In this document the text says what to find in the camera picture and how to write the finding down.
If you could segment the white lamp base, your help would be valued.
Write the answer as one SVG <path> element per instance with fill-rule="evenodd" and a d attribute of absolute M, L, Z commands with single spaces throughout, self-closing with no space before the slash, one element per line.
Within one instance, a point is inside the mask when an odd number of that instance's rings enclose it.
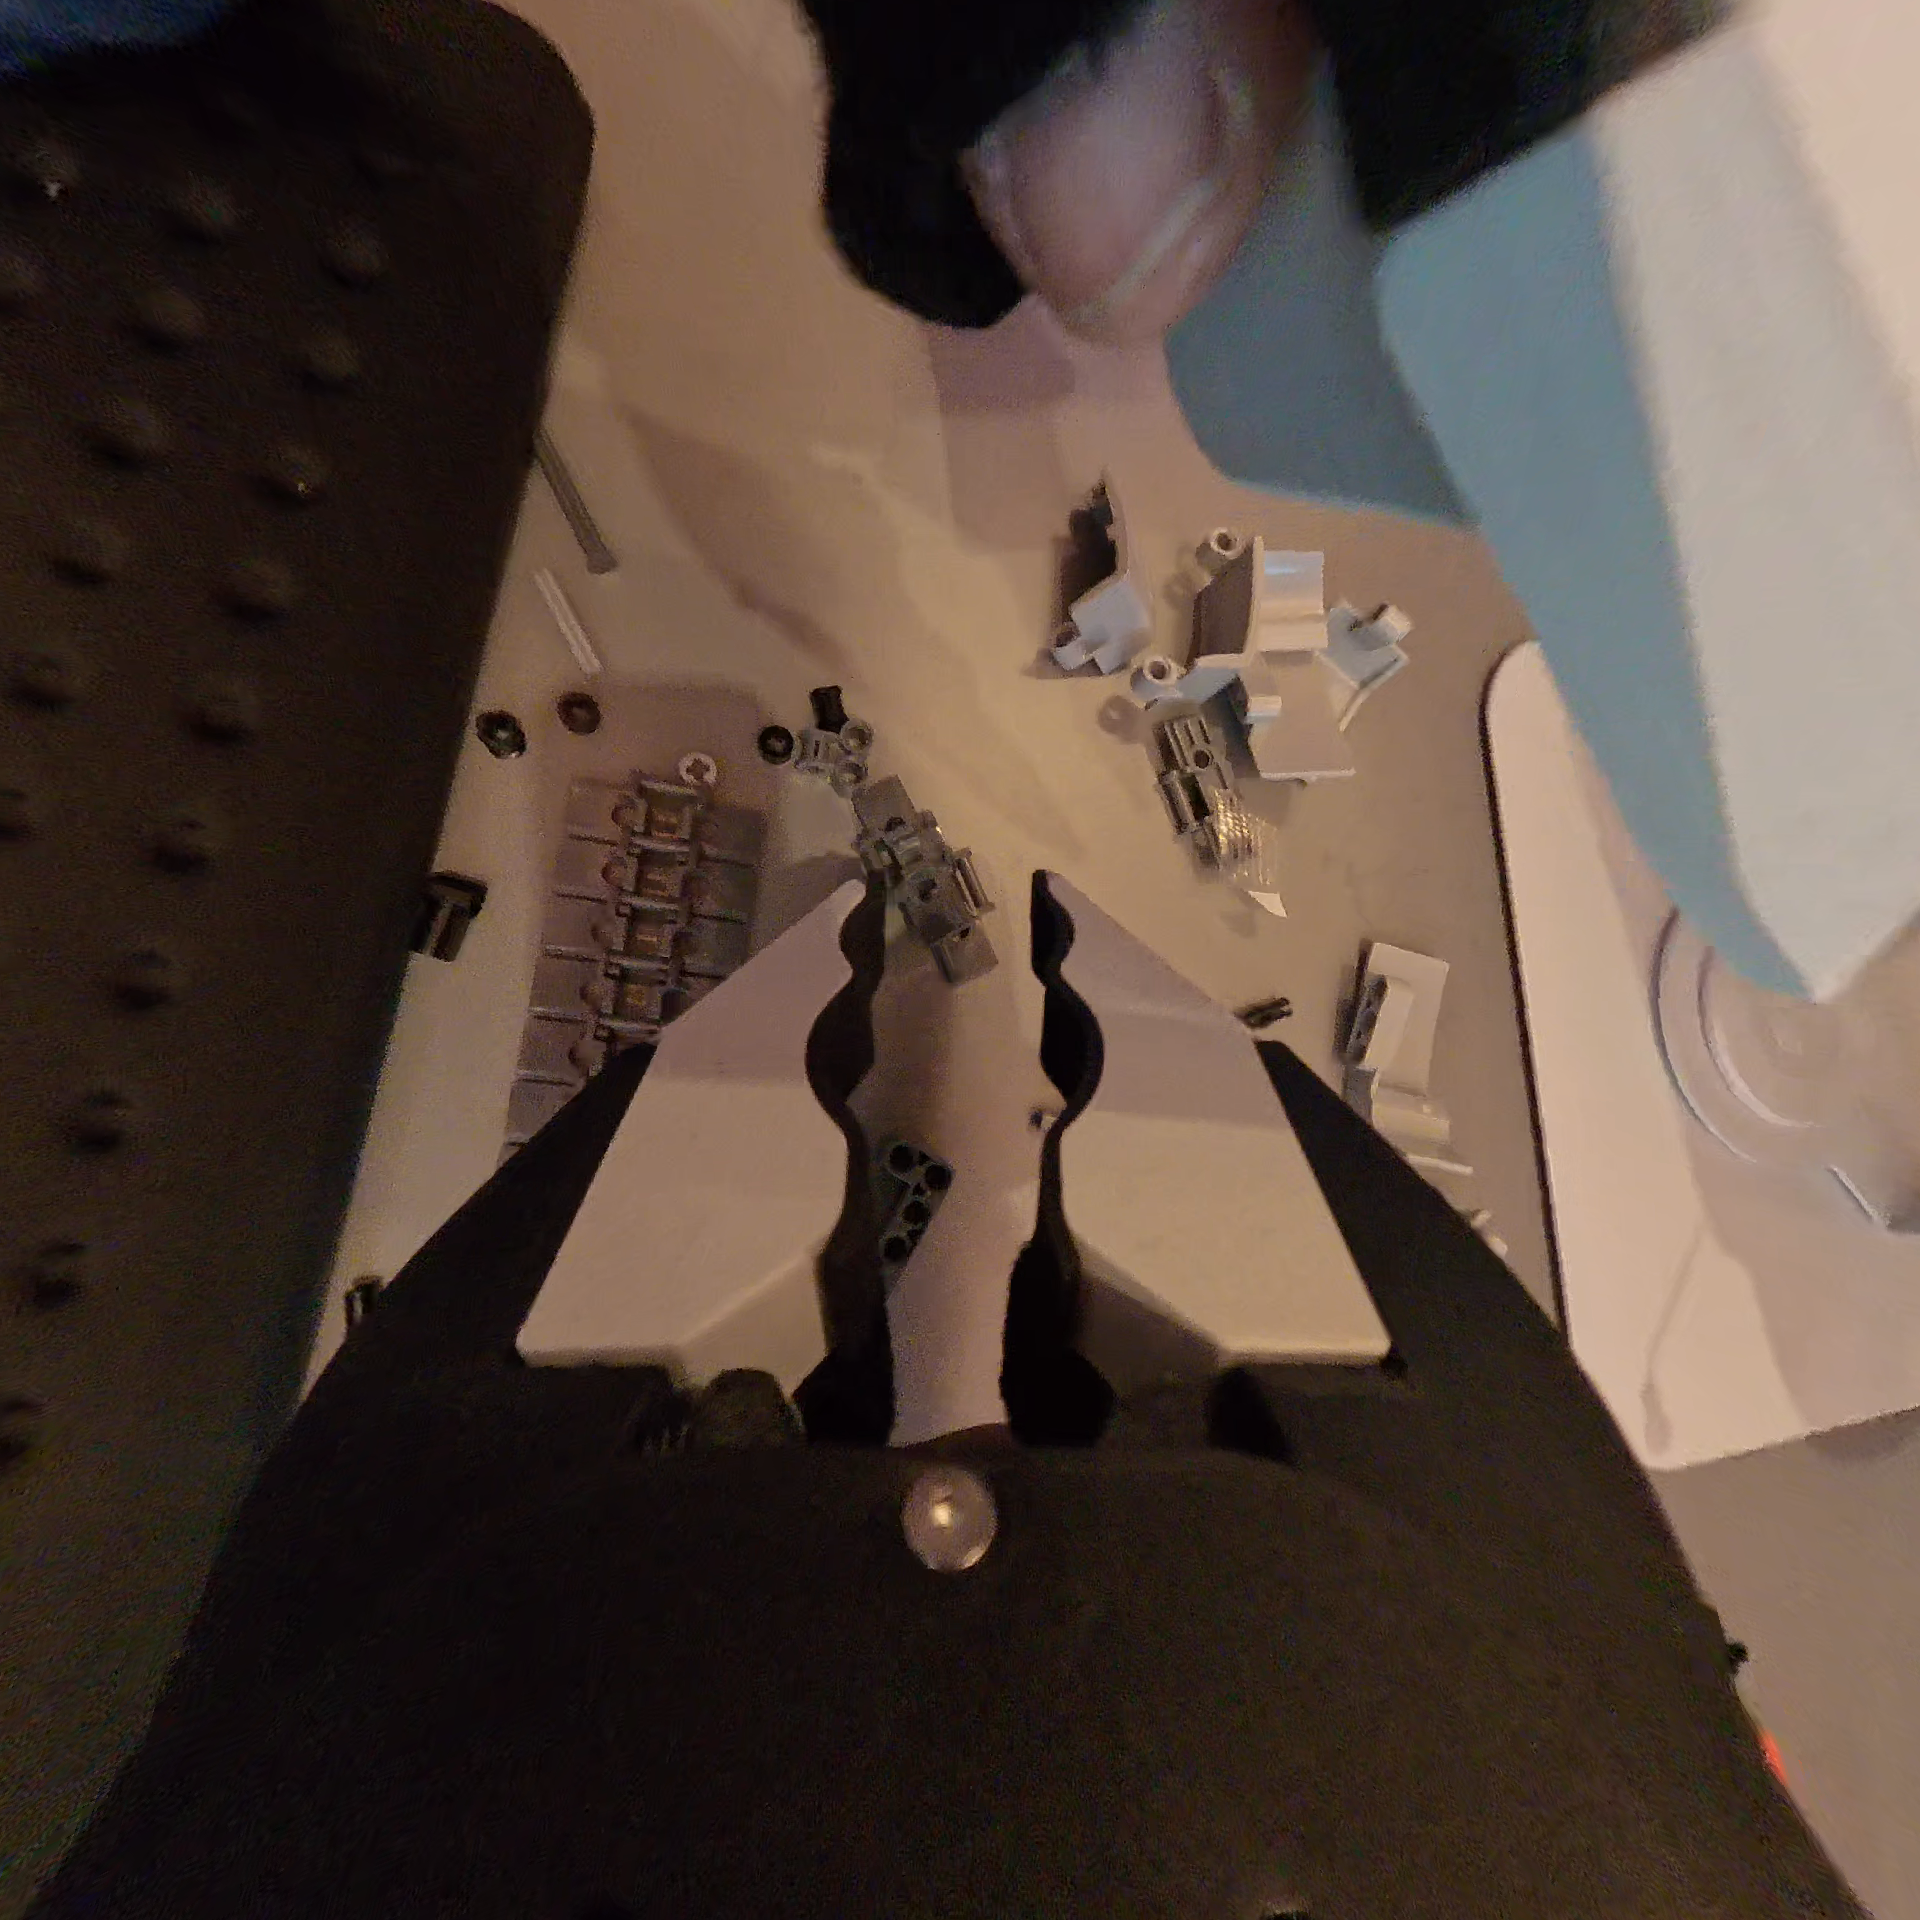
<path fill-rule="evenodd" d="M 1648 1465 L 1920 1402 L 1914 931 L 1840 1005 L 1738 982 L 1531 649 L 1479 696 L 1567 1334 Z"/>

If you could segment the single grey track link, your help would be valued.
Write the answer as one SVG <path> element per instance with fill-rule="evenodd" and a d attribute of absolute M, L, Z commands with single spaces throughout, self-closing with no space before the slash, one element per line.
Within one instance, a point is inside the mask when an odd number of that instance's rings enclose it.
<path fill-rule="evenodd" d="M 971 925 L 994 912 L 971 851 L 953 851 L 936 812 L 928 812 L 906 780 L 870 780 L 848 810 L 853 855 L 881 878 L 906 925 Z"/>
<path fill-rule="evenodd" d="M 961 881 L 911 881 L 906 925 L 920 931 L 943 987 L 994 975 L 985 912 Z"/>

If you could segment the grey axle rod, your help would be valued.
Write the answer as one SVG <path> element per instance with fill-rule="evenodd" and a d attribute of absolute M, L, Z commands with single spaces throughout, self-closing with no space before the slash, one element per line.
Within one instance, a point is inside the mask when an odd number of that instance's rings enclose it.
<path fill-rule="evenodd" d="M 594 514 L 594 498 L 582 498 L 582 490 L 579 490 L 579 475 L 574 475 L 574 462 L 561 462 L 561 446 L 560 446 L 551 422 L 536 428 L 536 475 L 546 475 L 546 490 L 551 490 L 551 498 L 560 498 L 560 514 L 561 514 L 561 528 L 574 528 L 582 570 L 594 570 L 594 576 L 615 576 L 615 570 L 618 570 L 618 547 L 615 547 L 615 534 L 598 528 L 598 514 Z"/>

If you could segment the person's left hand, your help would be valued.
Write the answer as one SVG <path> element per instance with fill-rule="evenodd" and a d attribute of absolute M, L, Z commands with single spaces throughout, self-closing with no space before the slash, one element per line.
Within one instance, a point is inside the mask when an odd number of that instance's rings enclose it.
<path fill-rule="evenodd" d="M 1163 338 L 1243 245 L 1305 124 L 1295 0 L 1158 0 L 1076 39 L 961 153 L 983 230 L 1076 338 Z"/>

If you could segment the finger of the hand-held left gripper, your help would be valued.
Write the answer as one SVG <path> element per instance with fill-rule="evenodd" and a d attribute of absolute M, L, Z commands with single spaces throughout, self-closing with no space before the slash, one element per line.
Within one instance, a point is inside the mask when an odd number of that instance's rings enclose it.
<path fill-rule="evenodd" d="M 1762 987 L 1920 907 L 1920 5 L 1305 5 L 1171 391 L 1215 475 L 1464 520 Z"/>

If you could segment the light grey curved block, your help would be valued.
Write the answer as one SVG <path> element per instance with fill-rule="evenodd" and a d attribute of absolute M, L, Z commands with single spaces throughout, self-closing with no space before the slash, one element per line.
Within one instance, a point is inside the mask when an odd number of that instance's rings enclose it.
<path fill-rule="evenodd" d="M 1340 1099 L 1383 1136 L 1429 1184 L 1470 1184 L 1457 1117 L 1435 1099 L 1435 1039 L 1445 1011 L 1445 963 L 1370 941 L 1360 955 L 1360 1005 L 1340 1030 Z"/>

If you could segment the black perforated panel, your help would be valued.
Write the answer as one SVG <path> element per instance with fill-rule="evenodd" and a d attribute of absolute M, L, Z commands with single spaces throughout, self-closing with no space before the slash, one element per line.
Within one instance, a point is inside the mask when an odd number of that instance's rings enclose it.
<path fill-rule="evenodd" d="M 294 1393 L 582 184 L 511 5 L 7 83 L 7 1515 Z"/>

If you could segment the black small block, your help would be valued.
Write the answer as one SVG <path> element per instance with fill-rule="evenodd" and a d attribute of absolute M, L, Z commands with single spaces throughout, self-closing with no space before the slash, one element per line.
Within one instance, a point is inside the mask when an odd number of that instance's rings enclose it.
<path fill-rule="evenodd" d="M 478 912 L 489 912 L 478 878 L 430 871 L 418 889 L 408 955 L 449 964 Z"/>

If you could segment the dark grey gear connector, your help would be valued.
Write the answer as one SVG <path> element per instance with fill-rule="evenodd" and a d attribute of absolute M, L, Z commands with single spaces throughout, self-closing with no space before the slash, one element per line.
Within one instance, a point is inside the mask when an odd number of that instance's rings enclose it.
<path fill-rule="evenodd" d="M 1147 740 L 1158 740 L 1158 793 L 1171 810 L 1174 844 L 1202 871 L 1243 864 L 1236 780 L 1211 716 L 1202 709 L 1158 716 Z"/>

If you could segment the grey bent liftarm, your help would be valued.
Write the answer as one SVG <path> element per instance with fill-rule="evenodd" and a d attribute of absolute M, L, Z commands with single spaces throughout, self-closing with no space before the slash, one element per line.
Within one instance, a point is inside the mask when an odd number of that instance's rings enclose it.
<path fill-rule="evenodd" d="M 953 1161 L 920 1138 L 881 1138 L 870 1152 L 870 1197 L 875 1197 L 875 1273 L 881 1288 L 906 1282 L 911 1253 L 928 1242 L 936 1206 L 953 1193 Z"/>

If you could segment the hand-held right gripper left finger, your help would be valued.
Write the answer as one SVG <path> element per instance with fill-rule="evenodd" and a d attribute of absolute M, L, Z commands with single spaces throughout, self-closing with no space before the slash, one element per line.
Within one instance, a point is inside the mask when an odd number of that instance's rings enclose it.
<path fill-rule="evenodd" d="M 881 881 L 845 881 L 678 1015 L 512 1334 L 521 1362 L 765 1370 L 817 1438 L 899 1429 L 875 1193 Z"/>

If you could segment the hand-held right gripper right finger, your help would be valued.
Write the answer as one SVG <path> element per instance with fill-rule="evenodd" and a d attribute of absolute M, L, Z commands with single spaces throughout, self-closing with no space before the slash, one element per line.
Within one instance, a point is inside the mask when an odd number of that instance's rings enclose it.
<path fill-rule="evenodd" d="M 1093 1450 L 1158 1395 L 1211 1422 L 1283 1370 L 1375 1384 L 1389 1334 L 1261 1039 L 1060 871 L 1027 975 L 1060 1114 L 999 1318 L 1015 1438 Z"/>

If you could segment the light grey angled panel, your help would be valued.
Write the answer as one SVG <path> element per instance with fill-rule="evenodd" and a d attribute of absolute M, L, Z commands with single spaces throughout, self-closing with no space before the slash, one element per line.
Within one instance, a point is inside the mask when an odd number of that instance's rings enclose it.
<path fill-rule="evenodd" d="M 1331 604 L 1323 649 L 1261 649 L 1236 680 L 1253 771 L 1283 787 L 1351 780 L 1351 724 L 1405 666 L 1405 635 L 1396 604 Z"/>
<path fill-rule="evenodd" d="M 1060 677 L 1125 677 L 1158 635 L 1114 475 L 1085 490 L 1060 540 Z"/>
<path fill-rule="evenodd" d="M 1147 656 L 1125 680 L 1143 709 L 1232 696 L 1243 724 L 1273 724 L 1305 664 L 1331 656 L 1323 547 L 1273 547 L 1236 528 L 1198 540 L 1190 656 Z"/>

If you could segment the grey double connector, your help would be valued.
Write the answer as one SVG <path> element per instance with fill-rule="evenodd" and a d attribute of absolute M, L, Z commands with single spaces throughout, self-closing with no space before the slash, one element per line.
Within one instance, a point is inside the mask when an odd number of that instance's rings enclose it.
<path fill-rule="evenodd" d="M 804 729 L 790 744 L 790 771 L 836 787 L 845 803 L 870 780 L 875 729 L 848 716 L 845 686 L 804 686 Z"/>

